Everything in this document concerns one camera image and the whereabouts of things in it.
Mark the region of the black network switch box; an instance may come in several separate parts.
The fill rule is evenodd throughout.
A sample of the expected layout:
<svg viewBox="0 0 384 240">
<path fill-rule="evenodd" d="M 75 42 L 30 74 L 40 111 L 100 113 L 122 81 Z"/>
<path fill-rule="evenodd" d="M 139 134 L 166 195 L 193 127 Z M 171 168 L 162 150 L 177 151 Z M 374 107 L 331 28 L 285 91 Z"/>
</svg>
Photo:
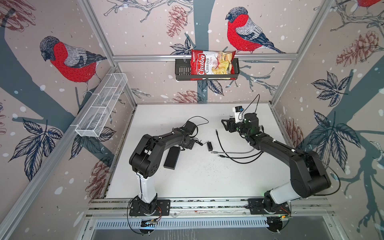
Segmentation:
<svg viewBox="0 0 384 240">
<path fill-rule="evenodd" d="M 169 149 L 164 168 L 174 170 L 180 155 L 181 149 L 179 146 L 173 146 Z"/>
</svg>

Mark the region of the black power adapter with cord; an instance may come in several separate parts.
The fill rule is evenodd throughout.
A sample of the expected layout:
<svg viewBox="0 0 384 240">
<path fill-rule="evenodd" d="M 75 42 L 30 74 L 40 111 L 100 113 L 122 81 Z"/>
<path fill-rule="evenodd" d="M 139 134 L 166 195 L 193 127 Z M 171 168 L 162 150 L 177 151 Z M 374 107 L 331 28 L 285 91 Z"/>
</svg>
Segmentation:
<svg viewBox="0 0 384 240">
<path fill-rule="evenodd" d="M 212 151 L 213 151 L 213 146 L 212 146 L 212 143 L 211 143 L 211 142 L 207 141 L 207 142 L 203 143 L 202 141 L 200 141 L 200 140 L 197 139 L 197 138 L 194 138 L 194 140 L 195 140 L 195 142 L 196 142 L 198 145 L 200 145 L 200 146 L 204 146 L 204 145 L 206 145 L 207 148 L 208 148 L 208 151 L 209 151 L 209 152 L 212 152 Z"/>
</svg>

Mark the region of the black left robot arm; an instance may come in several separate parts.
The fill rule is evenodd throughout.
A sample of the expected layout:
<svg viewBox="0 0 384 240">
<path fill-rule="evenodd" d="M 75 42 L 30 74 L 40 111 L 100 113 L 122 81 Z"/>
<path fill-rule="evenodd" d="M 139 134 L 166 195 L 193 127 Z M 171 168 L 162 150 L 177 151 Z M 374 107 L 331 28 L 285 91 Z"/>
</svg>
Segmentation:
<svg viewBox="0 0 384 240">
<path fill-rule="evenodd" d="M 177 160 L 181 149 L 191 150 L 197 142 L 195 139 L 198 126 L 187 121 L 179 128 L 173 128 L 171 132 L 160 135 L 144 135 L 132 153 L 129 164 L 136 173 L 140 194 L 139 204 L 148 212 L 153 212 L 157 206 L 158 194 L 155 190 L 153 175 L 160 167 L 164 151 L 168 150 L 168 158 Z"/>
</svg>

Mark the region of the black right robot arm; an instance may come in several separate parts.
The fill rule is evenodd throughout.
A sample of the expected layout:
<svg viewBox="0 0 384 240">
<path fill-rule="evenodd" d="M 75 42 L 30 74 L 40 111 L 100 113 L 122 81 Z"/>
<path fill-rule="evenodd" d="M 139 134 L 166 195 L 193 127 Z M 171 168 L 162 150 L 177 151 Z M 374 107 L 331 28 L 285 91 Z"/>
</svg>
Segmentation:
<svg viewBox="0 0 384 240">
<path fill-rule="evenodd" d="M 267 153 L 290 168 L 290 182 L 264 194 L 264 209 L 274 213 L 283 204 L 299 198 L 308 198 L 331 187 L 331 180 L 314 151 L 304 152 L 283 144 L 266 134 L 256 113 L 248 113 L 241 120 L 221 120 L 229 133 L 237 132 L 256 150 Z"/>
</svg>

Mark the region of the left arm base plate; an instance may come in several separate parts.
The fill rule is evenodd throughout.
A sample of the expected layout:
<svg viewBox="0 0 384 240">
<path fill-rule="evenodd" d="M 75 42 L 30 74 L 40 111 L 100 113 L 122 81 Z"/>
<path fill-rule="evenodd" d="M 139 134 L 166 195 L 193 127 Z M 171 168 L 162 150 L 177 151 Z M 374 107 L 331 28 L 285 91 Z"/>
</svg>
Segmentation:
<svg viewBox="0 0 384 240">
<path fill-rule="evenodd" d="M 131 200 L 129 208 L 130 217 L 143 216 L 168 216 L 170 214 L 171 201 L 154 199 L 147 204 L 139 198 Z"/>
</svg>

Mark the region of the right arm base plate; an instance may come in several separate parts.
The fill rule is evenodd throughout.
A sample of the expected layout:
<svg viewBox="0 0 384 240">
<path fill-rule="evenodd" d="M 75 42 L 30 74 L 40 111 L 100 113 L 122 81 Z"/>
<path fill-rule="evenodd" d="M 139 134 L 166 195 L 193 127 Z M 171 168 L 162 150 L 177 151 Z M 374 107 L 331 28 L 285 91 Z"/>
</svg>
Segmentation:
<svg viewBox="0 0 384 240">
<path fill-rule="evenodd" d="M 251 215 L 290 215 L 291 209 L 287 202 L 276 204 L 267 198 L 253 198 L 247 200 L 246 209 L 250 210 Z"/>
</svg>

